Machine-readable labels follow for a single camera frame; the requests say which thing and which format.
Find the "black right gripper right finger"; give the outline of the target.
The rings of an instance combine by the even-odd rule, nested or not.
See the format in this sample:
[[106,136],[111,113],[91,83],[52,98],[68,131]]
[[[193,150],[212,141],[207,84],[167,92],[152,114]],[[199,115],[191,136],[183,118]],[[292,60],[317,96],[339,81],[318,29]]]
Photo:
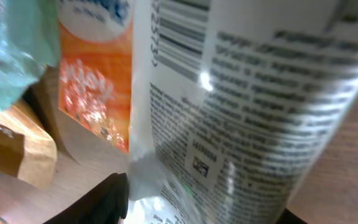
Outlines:
[[277,220],[277,224],[307,224],[307,222],[303,221],[286,208]]

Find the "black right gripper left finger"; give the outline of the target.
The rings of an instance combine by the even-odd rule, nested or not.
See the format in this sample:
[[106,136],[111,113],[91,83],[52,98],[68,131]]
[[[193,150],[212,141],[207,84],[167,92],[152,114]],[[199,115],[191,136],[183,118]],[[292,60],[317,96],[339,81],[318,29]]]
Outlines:
[[127,216],[127,174],[113,173],[45,224],[118,224]]

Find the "beige seed pouch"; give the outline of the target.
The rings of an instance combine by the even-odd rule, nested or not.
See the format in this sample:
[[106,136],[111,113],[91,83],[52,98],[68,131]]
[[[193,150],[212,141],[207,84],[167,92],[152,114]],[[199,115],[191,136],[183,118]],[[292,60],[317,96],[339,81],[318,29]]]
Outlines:
[[60,133],[57,68],[49,68],[9,109],[0,110],[0,172],[48,188],[59,155],[75,158]]

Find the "white cream tube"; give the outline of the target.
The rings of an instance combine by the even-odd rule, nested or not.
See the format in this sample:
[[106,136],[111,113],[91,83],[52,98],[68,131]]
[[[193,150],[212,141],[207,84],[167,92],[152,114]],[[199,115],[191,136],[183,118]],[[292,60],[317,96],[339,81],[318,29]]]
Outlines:
[[127,223],[275,223],[358,95],[358,0],[134,3]]

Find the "orange juice carton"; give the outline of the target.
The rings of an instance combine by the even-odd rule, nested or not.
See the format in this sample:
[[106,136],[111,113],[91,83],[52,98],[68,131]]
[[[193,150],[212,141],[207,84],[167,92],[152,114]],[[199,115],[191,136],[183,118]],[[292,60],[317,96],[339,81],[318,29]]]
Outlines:
[[61,0],[59,108],[129,150],[133,0]]

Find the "teal wet wipes pack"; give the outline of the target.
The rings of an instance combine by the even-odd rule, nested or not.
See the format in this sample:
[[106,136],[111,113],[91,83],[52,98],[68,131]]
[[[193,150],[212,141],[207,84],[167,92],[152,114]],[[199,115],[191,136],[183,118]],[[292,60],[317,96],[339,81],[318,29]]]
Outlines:
[[57,2],[0,0],[0,110],[10,108],[59,61]]

